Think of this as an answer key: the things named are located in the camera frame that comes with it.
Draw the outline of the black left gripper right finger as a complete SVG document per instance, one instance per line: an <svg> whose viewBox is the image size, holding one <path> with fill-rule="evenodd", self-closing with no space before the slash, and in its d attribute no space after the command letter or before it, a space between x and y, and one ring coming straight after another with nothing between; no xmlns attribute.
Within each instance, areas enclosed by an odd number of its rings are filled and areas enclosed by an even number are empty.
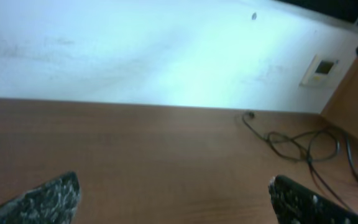
<svg viewBox="0 0 358 224"><path fill-rule="evenodd" d="M272 178L268 192L279 224L358 224L358 214L284 175Z"/></svg>

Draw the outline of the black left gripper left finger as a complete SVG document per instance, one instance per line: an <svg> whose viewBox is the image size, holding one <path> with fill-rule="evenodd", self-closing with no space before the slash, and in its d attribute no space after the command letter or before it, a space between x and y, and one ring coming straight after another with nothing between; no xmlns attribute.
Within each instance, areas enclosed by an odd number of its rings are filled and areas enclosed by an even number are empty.
<svg viewBox="0 0 358 224"><path fill-rule="evenodd" d="M0 223L71 223L81 200L75 172L66 172L0 204Z"/></svg>

